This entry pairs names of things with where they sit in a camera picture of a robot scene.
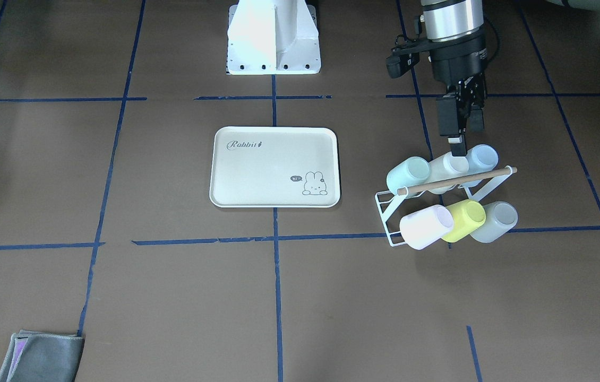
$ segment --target wooden handle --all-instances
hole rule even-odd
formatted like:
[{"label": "wooden handle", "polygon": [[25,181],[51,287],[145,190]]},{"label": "wooden handle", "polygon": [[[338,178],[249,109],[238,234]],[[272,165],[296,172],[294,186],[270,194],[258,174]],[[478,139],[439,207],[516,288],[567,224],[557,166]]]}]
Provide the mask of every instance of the wooden handle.
[{"label": "wooden handle", "polygon": [[472,174],[471,176],[453,177],[451,179],[434,181],[432,183],[419,184],[417,186],[402,187],[397,190],[398,195],[405,195],[406,189],[409,189],[409,195],[421,193],[422,191],[429,191],[430,189],[436,189],[441,187],[455,186],[456,184],[463,184],[468,181],[489,179],[490,177],[506,176],[517,172],[517,167],[507,166],[504,169],[492,170],[487,172],[480,172],[478,174]]}]

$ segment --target yellow cup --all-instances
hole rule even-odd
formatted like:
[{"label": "yellow cup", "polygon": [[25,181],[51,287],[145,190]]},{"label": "yellow cup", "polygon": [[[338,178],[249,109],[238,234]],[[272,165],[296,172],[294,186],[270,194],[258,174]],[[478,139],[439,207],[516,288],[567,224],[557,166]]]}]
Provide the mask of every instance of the yellow cup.
[{"label": "yellow cup", "polygon": [[486,220],[484,207],[470,199],[446,207],[453,217],[453,230],[441,237],[446,242],[456,242],[481,227]]}]

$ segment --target folded towel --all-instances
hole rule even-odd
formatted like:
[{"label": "folded towel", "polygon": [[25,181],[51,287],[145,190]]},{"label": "folded towel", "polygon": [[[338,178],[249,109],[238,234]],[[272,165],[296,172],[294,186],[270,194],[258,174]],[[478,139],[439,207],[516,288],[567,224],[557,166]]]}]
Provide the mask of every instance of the folded towel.
[{"label": "folded towel", "polygon": [[14,333],[1,367],[0,382],[72,382],[83,338],[32,331]]}]

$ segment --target cup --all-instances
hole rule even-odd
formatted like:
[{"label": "cup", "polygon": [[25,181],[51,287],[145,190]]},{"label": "cup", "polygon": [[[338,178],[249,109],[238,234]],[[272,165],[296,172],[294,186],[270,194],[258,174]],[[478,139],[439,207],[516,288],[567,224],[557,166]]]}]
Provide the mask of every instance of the cup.
[{"label": "cup", "polygon": [[445,206],[433,205],[401,218],[399,230],[409,247],[423,249],[453,230],[453,217]]},{"label": "cup", "polygon": [[[469,164],[465,157],[453,157],[450,152],[434,159],[430,162],[430,177],[425,183],[433,181],[450,179],[453,177],[462,177],[468,174]],[[431,189],[433,194],[441,195],[446,193],[453,186]]]},{"label": "cup", "polygon": [[484,206],[486,222],[470,233],[479,242],[493,242],[517,225],[517,210],[506,202],[494,202]]},{"label": "cup", "polygon": [[[468,160],[468,175],[478,174],[480,172],[491,171],[499,164],[499,153],[489,145],[477,145],[468,150],[466,156]],[[481,180],[468,181],[463,183],[465,187],[475,187]]]},{"label": "cup", "polygon": [[421,157],[411,157],[398,164],[387,174],[387,188],[397,195],[397,190],[402,187],[423,184],[430,176],[430,165]]},{"label": "cup", "polygon": [[467,199],[446,207],[453,216],[453,230],[441,237],[443,241],[456,242],[469,235],[486,221],[486,213],[480,203]]}]

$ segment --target rectangular tray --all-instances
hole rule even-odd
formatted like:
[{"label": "rectangular tray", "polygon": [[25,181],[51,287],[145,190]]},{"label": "rectangular tray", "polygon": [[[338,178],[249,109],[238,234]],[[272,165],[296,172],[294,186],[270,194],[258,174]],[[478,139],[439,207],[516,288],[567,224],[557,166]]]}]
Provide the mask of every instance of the rectangular tray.
[{"label": "rectangular tray", "polygon": [[340,200],[336,134],[227,126],[215,133],[210,200],[221,207],[327,208]]}]

